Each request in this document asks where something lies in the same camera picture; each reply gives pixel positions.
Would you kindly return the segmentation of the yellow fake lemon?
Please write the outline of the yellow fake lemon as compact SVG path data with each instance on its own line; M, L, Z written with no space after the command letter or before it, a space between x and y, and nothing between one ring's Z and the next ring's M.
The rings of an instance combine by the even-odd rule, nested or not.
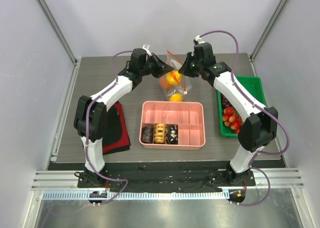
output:
M178 71L171 71L166 74L166 79L172 85L180 85L182 81L182 74Z

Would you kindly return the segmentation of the clear zip bag orange seal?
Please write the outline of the clear zip bag orange seal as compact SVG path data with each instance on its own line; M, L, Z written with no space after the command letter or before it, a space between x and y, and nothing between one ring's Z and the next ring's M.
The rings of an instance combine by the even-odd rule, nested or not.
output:
M166 63L173 67L173 71L160 78L159 87L167 101L182 102L192 88L190 78L179 73L183 63L177 55L167 50L166 57Z

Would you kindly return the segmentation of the purple fake grape bunch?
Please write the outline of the purple fake grape bunch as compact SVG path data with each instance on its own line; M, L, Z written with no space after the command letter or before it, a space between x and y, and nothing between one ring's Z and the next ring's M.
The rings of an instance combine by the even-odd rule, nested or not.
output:
M223 94L220 95L220 99L221 99L221 106L223 109L227 107L232 107L231 102Z

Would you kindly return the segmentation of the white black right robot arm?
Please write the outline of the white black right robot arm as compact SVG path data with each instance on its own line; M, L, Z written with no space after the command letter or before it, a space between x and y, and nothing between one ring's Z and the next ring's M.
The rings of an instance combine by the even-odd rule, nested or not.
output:
M273 119L278 117L278 111L254 99L232 74L231 68L216 61L211 44L198 43L193 48L179 73L202 77L230 101L243 121L238 134L240 146L227 164L225 176L229 184L238 185L248 173L254 156L275 139L277 123Z

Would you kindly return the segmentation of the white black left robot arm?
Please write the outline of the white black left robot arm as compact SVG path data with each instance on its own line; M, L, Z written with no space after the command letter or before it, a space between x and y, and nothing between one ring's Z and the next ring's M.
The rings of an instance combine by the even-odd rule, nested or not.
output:
M81 96L77 103L73 126L82 140L85 168L91 172L89 181L95 187L102 187L107 180L106 174L101 171L105 167L102 143L109 109L136 88L144 76L160 78L174 70L146 47L114 55L110 61L111 67L115 57L126 53L130 53L130 59L115 79L96 94Z

